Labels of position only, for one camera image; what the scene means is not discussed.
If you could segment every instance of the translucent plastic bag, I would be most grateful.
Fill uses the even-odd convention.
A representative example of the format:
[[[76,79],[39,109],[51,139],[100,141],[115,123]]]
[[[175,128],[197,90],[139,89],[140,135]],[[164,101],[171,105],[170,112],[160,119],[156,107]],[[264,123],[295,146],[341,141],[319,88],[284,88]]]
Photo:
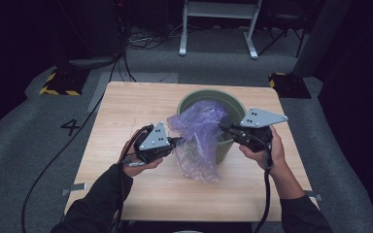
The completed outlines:
[[[169,128],[183,137],[173,150],[183,176],[205,183],[220,180],[216,150],[223,117],[227,113],[222,104],[201,100],[183,113],[167,118]]]

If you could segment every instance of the white metal stand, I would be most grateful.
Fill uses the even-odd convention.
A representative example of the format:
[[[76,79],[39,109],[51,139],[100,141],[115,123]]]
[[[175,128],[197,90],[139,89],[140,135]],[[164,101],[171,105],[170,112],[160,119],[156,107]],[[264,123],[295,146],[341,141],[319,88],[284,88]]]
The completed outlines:
[[[229,17],[251,19],[250,30],[244,32],[244,37],[251,58],[257,59],[258,55],[251,38],[254,33],[261,3],[262,0],[257,0],[255,4],[193,2],[185,0],[180,55],[185,56],[187,54],[187,17]]]

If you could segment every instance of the black sleeve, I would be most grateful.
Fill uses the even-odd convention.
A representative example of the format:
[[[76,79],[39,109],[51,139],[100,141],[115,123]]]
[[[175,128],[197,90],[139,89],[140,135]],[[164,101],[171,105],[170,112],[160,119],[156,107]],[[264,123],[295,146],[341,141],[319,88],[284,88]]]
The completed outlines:
[[[323,214],[307,195],[297,199],[281,199],[281,207],[286,233],[333,232]]]
[[[51,232],[109,232],[119,200],[122,194],[126,199],[132,183],[121,164],[112,165],[96,180],[85,198],[71,205],[65,218]]]

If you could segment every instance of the wooden tabletop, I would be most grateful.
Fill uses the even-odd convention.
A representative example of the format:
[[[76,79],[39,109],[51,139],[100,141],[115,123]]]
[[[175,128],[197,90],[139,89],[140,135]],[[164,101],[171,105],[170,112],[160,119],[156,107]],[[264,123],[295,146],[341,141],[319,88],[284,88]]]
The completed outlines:
[[[164,121],[176,114],[178,104],[188,93],[202,88],[226,91],[243,105],[283,114],[276,91],[267,87],[224,85],[121,83],[108,84],[99,113],[90,134],[75,183],[86,183],[86,190],[73,191],[65,208],[85,197],[96,179],[119,159],[123,145],[137,129]],[[275,124],[282,137],[286,159],[304,190],[311,190],[298,150],[287,122]],[[263,170],[248,159],[234,144],[218,165],[221,180],[203,183],[181,175],[173,154],[153,170],[134,178],[129,197],[124,202],[122,219],[259,221],[265,207]],[[271,180],[269,221],[281,220],[281,206]]]

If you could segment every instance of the person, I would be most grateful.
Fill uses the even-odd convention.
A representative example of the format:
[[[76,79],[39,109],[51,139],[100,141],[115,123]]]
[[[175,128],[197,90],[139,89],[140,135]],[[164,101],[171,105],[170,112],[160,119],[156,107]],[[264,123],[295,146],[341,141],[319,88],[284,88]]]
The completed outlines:
[[[270,171],[270,176],[280,197],[284,231],[288,233],[333,232],[323,214],[306,195],[287,165],[281,137],[272,125],[270,128],[273,135],[271,156],[274,160],[274,167]],[[109,170],[98,178],[86,197],[75,201],[71,205],[64,219],[51,230],[51,233],[111,232],[114,214],[121,209],[119,200],[123,201],[128,196],[133,184],[132,178],[146,169],[158,167],[163,161],[162,158],[159,158],[152,163],[138,167],[123,165],[120,162],[125,156],[123,152],[127,147],[128,142],[122,150],[118,163],[113,164]],[[245,146],[240,146],[239,149],[245,156],[256,161],[258,166],[264,169],[263,151],[253,153]],[[134,148],[131,148],[128,154],[133,152]],[[149,228],[148,232],[167,231],[162,231],[162,229],[154,231]]]

